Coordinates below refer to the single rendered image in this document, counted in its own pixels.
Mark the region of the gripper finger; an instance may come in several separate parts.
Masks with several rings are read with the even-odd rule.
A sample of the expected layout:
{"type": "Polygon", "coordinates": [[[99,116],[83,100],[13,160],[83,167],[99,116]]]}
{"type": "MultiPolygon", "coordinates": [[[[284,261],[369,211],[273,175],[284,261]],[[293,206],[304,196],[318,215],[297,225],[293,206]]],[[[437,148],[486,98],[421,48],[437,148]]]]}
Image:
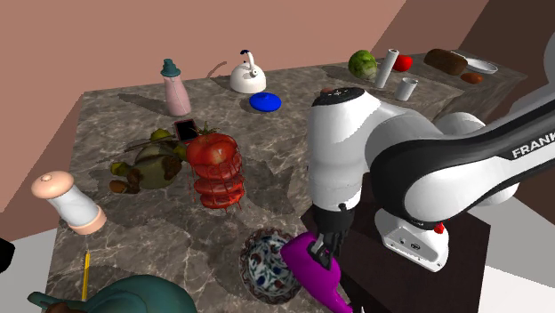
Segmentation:
{"type": "Polygon", "coordinates": [[[322,267],[329,270],[332,258],[338,257],[341,252],[343,236],[322,236],[323,245],[321,248],[322,267]]]}
{"type": "Polygon", "coordinates": [[[326,247],[324,245],[324,236],[319,235],[317,240],[309,244],[308,252],[313,257],[319,257],[323,255],[326,251],[326,247]]]}

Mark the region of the purple handheld tool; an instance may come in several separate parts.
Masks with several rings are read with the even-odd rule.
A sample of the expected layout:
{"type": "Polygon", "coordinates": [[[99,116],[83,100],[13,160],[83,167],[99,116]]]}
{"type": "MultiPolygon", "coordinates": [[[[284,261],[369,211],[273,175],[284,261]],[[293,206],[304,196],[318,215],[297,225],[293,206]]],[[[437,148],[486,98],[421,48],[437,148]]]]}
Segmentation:
{"type": "Polygon", "coordinates": [[[298,282],[317,301],[333,313],[352,313],[353,308],[341,297],[337,288],[341,280],[338,262],[332,258],[329,270],[322,267],[321,256],[313,257],[308,246],[316,241],[311,232],[304,232],[285,244],[280,253],[298,282]]]}

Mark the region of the sliced red tomato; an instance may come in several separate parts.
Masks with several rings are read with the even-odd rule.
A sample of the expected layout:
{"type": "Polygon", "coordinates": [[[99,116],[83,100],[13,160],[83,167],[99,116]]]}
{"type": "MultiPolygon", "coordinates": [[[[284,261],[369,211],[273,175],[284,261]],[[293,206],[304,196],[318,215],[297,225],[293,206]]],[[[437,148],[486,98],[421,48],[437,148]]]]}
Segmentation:
{"type": "Polygon", "coordinates": [[[187,146],[187,162],[197,176],[193,188],[205,208],[227,211],[245,194],[238,144],[217,128],[193,127],[197,137],[187,146]]]}

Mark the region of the blue round lid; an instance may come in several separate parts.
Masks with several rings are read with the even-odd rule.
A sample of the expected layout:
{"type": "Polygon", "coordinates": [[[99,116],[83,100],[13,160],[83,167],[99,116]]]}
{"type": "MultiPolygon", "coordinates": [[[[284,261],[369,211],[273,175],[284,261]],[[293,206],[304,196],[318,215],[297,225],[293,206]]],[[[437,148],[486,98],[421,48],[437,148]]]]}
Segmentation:
{"type": "Polygon", "coordinates": [[[281,107],[282,100],[274,93],[258,92],[249,98],[249,104],[258,111],[273,112],[281,107]]]}

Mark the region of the green lettuce head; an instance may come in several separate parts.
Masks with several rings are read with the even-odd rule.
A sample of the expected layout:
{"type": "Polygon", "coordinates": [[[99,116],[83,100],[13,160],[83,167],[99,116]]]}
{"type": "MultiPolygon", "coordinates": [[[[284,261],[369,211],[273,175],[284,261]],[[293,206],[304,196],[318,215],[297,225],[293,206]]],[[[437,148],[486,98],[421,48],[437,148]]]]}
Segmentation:
{"type": "Polygon", "coordinates": [[[368,50],[359,50],[350,56],[348,69],[353,76],[370,81],[376,77],[377,62],[368,50]]]}

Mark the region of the white tube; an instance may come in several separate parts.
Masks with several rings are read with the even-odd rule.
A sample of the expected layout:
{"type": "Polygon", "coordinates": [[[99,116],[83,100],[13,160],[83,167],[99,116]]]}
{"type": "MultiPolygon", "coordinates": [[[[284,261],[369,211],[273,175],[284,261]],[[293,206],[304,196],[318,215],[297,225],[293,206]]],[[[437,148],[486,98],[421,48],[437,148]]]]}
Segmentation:
{"type": "Polygon", "coordinates": [[[376,88],[382,89],[386,82],[387,79],[389,78],[390,72],[392,71],[392,67],[395,64],[395,61],[397,60],[397,57],[399,55],[399,51],[396,49],[389,49],[383,62],[381,63],[381,66],[378,69],[377,72],[377,76],[374,80],[374,86],[376,88]]]}

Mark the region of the white kettle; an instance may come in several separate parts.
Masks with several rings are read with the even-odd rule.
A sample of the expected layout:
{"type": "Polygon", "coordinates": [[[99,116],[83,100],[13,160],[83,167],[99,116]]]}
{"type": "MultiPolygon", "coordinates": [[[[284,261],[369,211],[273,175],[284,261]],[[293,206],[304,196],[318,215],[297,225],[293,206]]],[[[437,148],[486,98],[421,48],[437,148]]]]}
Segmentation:
{"type": "Polygon", "coordinates": [[[246,54],[248,61],[244,61],[232,70],[229,80],[231,89],[245,94],[263,92],[267,86],[264,71],[255,64],[250,51],[242,50],[240,54],[246,54]]]}

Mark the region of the red apple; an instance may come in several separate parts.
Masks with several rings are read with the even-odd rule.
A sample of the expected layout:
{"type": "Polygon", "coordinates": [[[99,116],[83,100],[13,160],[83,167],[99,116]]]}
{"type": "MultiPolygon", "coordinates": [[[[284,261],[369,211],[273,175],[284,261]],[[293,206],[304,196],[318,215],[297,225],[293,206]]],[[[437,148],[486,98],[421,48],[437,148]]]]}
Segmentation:
{"type": "Polygon", "coordinates": [[[413,64],[413,59],[409,55],[400,54],[396,58],[392,66],[392,69],[397,72],[405,72],[412,67],[412,64],[413,64]]]}

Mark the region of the rotten green brown fruit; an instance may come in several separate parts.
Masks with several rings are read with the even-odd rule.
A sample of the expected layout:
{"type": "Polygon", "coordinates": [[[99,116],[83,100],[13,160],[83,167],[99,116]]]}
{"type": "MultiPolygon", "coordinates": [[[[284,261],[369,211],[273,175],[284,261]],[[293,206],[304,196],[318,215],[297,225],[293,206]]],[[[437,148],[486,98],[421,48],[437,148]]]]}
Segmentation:
{"type": "Polygon", "coordinates": [[[112,180],[109,188],[114,193],[137,194],[141,189],[161,189],[171,185],[186,160],[186,146],[165,129],[155,130],[149,142],[141,145],[134,164],[114,162],[113,175],[125,180],[112,180]]]}

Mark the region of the teal rounded vessel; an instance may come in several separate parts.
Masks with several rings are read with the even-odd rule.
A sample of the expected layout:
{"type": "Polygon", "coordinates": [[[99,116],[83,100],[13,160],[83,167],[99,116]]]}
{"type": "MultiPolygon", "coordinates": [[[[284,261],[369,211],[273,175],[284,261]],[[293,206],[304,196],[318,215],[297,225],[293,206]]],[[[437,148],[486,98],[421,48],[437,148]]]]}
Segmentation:
{"type": "Polygon", "coordinates": [[[42,309],[66,303],[79,313],[197,313],[190,295],[177,284],[161,277],[134,275],[117,280],[87,301],[70,301],[32,292],[28,301],[42,309]]]}

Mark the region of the pink bottle teal cap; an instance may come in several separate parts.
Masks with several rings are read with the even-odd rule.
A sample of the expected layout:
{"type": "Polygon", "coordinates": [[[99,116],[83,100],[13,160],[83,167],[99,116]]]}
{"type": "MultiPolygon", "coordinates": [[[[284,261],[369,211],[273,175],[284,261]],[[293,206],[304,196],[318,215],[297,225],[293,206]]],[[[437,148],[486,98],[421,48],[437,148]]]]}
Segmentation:
{"type": "Polygon", "coordinates": [[[171,116],[186,116],[191,112],[188,93],[181,81],[181,71],[171,59],[164,59],[160,72],[165,82],[166,106],[171,116]]]}

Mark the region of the white plate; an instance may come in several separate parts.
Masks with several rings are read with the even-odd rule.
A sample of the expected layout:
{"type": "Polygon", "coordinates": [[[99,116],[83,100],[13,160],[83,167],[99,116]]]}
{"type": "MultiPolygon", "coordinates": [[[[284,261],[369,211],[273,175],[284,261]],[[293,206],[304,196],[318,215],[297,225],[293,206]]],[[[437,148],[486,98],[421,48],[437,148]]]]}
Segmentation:
{"type": "Polygon", "coordinates": [[[487,75],[493,75],[498,71],[498,67],[492,63],[475,58],[466,58],[467,69],[487,75]]]}

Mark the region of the yellow pencil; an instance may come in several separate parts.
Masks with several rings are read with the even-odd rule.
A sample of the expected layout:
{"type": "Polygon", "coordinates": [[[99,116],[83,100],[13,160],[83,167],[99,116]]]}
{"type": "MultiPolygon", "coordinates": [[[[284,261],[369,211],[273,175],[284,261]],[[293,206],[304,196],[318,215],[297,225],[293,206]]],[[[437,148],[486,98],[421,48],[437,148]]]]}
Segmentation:
{"type": "Polygon", "coordinates": [[[90,250],[87,249],[87,251],[84,255],[84,271],[83,271],[81,301],[86,301],[87,297],[88,297],[87,294],[88,294],[90,260],[91,260],[91,253],[90,253],[90,250]]]}

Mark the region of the white pink pepper mill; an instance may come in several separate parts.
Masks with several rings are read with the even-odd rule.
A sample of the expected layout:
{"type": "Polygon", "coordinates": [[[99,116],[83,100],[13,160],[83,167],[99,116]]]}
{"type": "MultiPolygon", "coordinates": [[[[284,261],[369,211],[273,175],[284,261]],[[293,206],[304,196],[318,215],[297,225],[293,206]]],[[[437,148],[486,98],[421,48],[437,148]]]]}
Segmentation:
{"type": "Polygon", "coordinates": [[[79,235],[90,235],[107,221],[103,210],[64,171],[45,173],[31,185],[32,194],[50,203],[59,216],[79,235]]]}

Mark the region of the black object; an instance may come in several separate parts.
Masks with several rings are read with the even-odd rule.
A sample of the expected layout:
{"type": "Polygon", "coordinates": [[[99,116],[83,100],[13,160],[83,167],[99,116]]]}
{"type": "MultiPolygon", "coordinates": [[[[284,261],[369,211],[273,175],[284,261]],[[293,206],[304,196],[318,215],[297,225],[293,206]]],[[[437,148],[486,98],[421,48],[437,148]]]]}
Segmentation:
{"type": "Polygon", "coordinates": [[[13,243],[0,237],[0,274],[5,272],[12,264],[16,247],[13,243]]]}

